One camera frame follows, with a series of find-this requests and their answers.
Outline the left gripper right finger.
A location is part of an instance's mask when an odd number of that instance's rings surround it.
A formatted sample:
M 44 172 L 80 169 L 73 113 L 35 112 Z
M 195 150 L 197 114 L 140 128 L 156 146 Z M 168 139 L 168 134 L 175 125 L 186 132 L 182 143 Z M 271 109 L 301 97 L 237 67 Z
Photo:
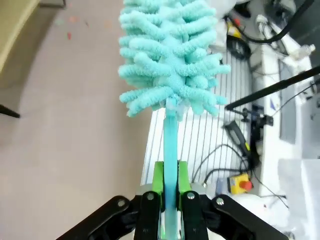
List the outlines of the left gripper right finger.
M 208 240 L 208 231 L 225 240 L 287 240 L 288 237 L 231 197 L 210 199 L 192 190 L 188 164 L 178 162 L 179 210 L 184 240 Z

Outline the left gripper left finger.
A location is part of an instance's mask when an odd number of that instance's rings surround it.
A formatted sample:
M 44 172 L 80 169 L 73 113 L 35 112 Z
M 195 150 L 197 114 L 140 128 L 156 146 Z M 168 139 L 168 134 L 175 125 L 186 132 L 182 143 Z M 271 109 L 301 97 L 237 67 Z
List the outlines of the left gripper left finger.
M 144 185 L 133 199 L 114 196 L 58 239 L 119 240 L 133 232 L 135 240 L 158 240 L 163 209 L 164 163 L 157 161 L 152 183 Z

